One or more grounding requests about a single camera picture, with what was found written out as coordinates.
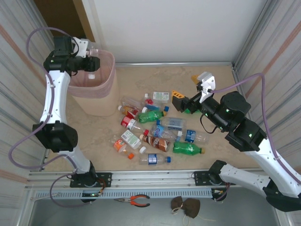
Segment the red-handled pliers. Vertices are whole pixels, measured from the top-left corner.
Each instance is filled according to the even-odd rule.
[[[150,197],[147,196],[147,195],[144,195],[144,194],[138,194],[138,195],[135,195],[135,196],[131,196],[130,198],[119,198],[119,199],[114,199],[114,200],[119,201],[119,202],[129,202],[131,205],[134,205],[134,206],[137,206],[137,207],[147,207],[147,206],[150,205],[149,203],[140,204],[140,203],[136,203],[135,201],[133,201],[134,199],[137,199],[137,198],[149,199]]]

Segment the corrugated metal wall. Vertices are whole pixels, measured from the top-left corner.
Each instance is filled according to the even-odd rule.
[[[301,1],[279,0],[245,56],[236,63],[238,79],[266,74],[266,109],[277,150],[301,167]],[[252,119],[263,127],[261,79],[242,85]]]
[[[24,185],[29,171],[15,167],[8,160],[9,148],[31,132],[38,123],[45,98],[44,74],[27,59],[28,34],[43,26],[30,1],[3,0],[0,4],[0,225],[16,223]],[[31,53],[43,59],[52,49],[47,32],[35,34]],[[21,144],[14,159],[23,165],[39,165],[45,148],[35,138]]]

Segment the beige floor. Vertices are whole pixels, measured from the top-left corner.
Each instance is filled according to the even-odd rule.
[[[196,87],[190,77],[209,71],[215,76],[216,88],[221,89],[234,83],[231,68],[229,66],[210,67],[128,67],[118,68],[118,82],[120,97],[128,95],[142,98],[145,92],[155,90],[177,90],[188,97],[196,94]],[[224,94],[216,94],[216,100]],[[208,169],[215,160],[223,160],[239,168],[258,167],[255,161],[239,152],[224,139],[226,133],[217,131],[210,135],[209,144],[204,146],[206,153],[202,155],[187,156],[168,154],[172,157],[170,164],[161,166],[141,166],[138,164],[139,153],[134,151],[135,158],[129,160],[119,155],[108,143],[108,139],[114,134],[120,134],[124,128],[120,125],[120,112],[116,111],[109,117],[89,116],[83,112],[75,100],[68,96],[66,114],[68,123],[79,134],[79,146],[84,155],[92,161],[96,170],[182,170],[182,169]],[[185,114],[177,112],[170,104],[168,116],[181,117],[187,120],[188,128],[204,131],[199,123],[200,113]],[[145,124],[150,128],[152,123]],[[204,118],[207,130],[212,130],[214,125]],[[147,145],[148,153],[160,151]],[[64,159],[59,159],[48,166],[47,171],[71,170]]]

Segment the small bottle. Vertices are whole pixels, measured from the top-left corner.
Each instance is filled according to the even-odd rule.
[[[163,138],[158,138],[158,137],[151,137],[151,136],[145,136],[145,135],[140,135],[139,139],[142,141],[148,143],[154,148],[157,148],[163,152],[167,152],[170,148],[170,141],[165,140]]]
[[[188,155],[195,155],[195,154],[204,154],[205,151],[202,148],[199,148],[195,144],[191,143],[184,143],[184,142],[174,142],[174,149],[173,153],[182,153]]]
[[[161,120],[157,120],[157,125],[165,126],[170,130],[184,130],[186,128],[186,120],[165,117]]]
[[[130,119],[135,119],[138,116],[139,112],[140,112],[137,109],[134,109],[134,108],[132,108],[130,106],[121,106],[121,105],[118,107],[118,110],[122,114],[124,114],[127,117],[129,117]]]
[[[173,131],[160,125],[153,125],[150,131],[154,137],[163,138],[169,141],[179,141],[182,135],[182,131],[178,131],[177,134],[175,134]]]
[[[109,142],[113,145],[118,153],[127,156],[129,159],[132,159],[135,156],[133,153],[126,150],[127,144],[118,136],[114,135]]]
[[[142,142],[136,137],[131,131],[127,130],[122,135],[121,138],[130,145],[133,149],[138,149],[140,154],[145,153],[146,147],[142,145]]]
[[[146,122],[151,122],[151,121],[156,121],[163,116],[167,115],[169,107],[165,106],[164,111],[149,111],[145,113],[140,113],[138,115],[139,122],[140,123],[146,123]]]
[[[161,154],[142,154],[139,161],[140,165],[162,165],[170,162],[170,156],[165,157]]]
[[[161,103],[167,104],[169,101],[169,92],[151,92],[146,93],[148,97],[153,99],[154,101],[159,101]]]
[[[143,98],[143,102],[145,104],[145,107],[151,111],[163,111],[164,110],[164,104],[160,101],[153,100],[150,98],[149,94],[145,94]]]
[[[139,122],[137,122],[135,119],[130,119],[127,116],[121,116],[120,118],[121,125],[128,130],[132,131],[136,134],[144,134],[148,135],[149,131],[148,129],[145,129]]]
[[[184,130],[182,137],[181,140],[195,145],[207,145],[209,142],[208,134],[193,129]]]
[[[130,106],[134,109],[141,111],[142,113],[147,111],[147,107],[144,106],[145,105],[144,103],[135,100],[131,97],[127,97],[127,96],[122,97],[121,103],[123,106]]]

